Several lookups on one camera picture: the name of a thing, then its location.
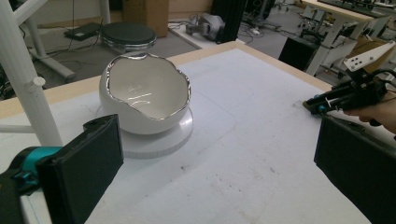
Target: bowl base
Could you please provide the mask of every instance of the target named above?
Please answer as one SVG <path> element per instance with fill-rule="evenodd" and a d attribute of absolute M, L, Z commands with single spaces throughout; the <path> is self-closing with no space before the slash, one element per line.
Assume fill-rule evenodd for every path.
<path fill-rule="evenodd" d="M 104 116 L 102 107 L 98 117 Z M 190 139 L 193 128 L 191 109 L 173 128 L 162 133 L 135 134 L 120 130 L 123 155 L 131 159 L 153 159 L 169 155 L 182 148 Z"/>

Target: human hand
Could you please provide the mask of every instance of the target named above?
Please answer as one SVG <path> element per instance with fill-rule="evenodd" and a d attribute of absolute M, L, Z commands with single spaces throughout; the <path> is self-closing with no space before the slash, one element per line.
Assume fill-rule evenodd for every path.
<path fill-rule="evenodd" d="M 358 116 L 362 122 L 375 119 L 388 131 L 396 134 L 396 93 L 388 91 L 384 99 L 376 104 L 344 111 L 349 116 Z"/>

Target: round stool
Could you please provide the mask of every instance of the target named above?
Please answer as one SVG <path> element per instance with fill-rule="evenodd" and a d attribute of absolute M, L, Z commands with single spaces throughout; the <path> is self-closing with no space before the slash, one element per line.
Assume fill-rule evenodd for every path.
<path fill-rule="evenodd" d="M 157 36 L 153 30 L 142 24 L 113 22 L 102 27 L 101 39 L 111 48 L 132 51 L 151 48 Z"/>

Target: cardboard box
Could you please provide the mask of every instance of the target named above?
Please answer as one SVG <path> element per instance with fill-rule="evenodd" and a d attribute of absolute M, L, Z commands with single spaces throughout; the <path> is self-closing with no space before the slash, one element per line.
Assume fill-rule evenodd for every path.
<path fill-rule="evenodd" d="M 122 20 L 147 25 L 157 37 L 168 34 L 169 0 L 123 0 Z"/>
<path fill-rule="evenodd" d="M 187 19 L 210 12 L 213 0 L 169 0 L 169 19 Z"/>
<path fill-rule="evenodd" d="M 306 4 L 303 3 L 303 2 L 300 1 L 300 0 L 294 1 L 294 5 L 297 6 L 297 7 L 300 7 L 300 8 L 306 8 Z"/>

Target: white tabletop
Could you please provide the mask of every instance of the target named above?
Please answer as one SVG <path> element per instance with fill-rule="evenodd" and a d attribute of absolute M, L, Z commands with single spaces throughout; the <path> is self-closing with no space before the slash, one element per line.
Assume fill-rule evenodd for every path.
<path fill-rule="evenodd" d="M 322 90 L 241 49 L 179 68 L 191 80 L 191 138 L 165 157 L 125 159 L 87 223 L 369 223 L 313 161 L 320 119 L 302 102 Z M 97 116 L 98 92 L 50 107 L 68 142 Z M 0 136 L 1 171 L 37 144 Z M 50 222 L 42 193 L 23 200 L 32 223 Z"/>

